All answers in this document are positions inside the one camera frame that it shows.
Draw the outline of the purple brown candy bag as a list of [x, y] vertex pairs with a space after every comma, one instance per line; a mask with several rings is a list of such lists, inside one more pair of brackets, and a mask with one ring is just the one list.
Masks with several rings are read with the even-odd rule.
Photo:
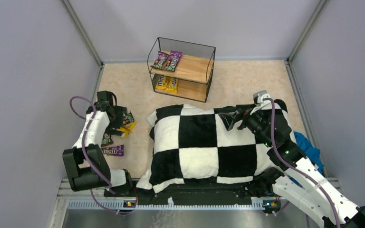
[[126, 125], [134, 123], [134, 122], [135, 122], [134, 116], [131, 112], [129, 112], [129, 113], [124, 115], [122, 126], [126, 126]]

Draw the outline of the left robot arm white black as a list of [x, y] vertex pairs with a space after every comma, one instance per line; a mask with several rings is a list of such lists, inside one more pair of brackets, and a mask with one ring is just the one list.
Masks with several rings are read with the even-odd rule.
[[119, 135], [127, 108], [117, 105], [116, 95], [110, 91], [97, 93], [97, 101], [91, 103], [86, 114], [82, 132], [76, 143], [63, 151], [70, 188], [75, 191], [104, 188], [105, 196], [130, 196], [133, 181], [126, 169], [110, 169], [102, 152], [105, 134]]

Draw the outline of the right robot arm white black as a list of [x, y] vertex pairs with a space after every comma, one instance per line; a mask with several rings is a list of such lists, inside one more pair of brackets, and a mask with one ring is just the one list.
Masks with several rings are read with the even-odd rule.
[[280, 99], [223, 107], [218, 111], [227, 130], [247, 128], [268, 147], [275, 165], [259, 177], [272, 192], [284, 197], [321, 228], [365, 228], [365, 206], [358, 206], [322, 175], [291, 139], [288, 109]]

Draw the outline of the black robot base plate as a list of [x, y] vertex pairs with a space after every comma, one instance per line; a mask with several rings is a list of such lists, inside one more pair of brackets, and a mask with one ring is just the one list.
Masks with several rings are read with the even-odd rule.
[[280, 200], [271, 189], [259, 182], [220, 184], [210, 179], [190, 180], [186, 184], [171, 184], [159, 193], [153, 190], [137, 188], [137, 180], [131, 184], [105, 190], [105, 197], [131, 197], [138, 200], [138, 205], [166, 205], [173, 202], [177, 206], [224, 206], [246, 205], [260, 198], [269, 201]]

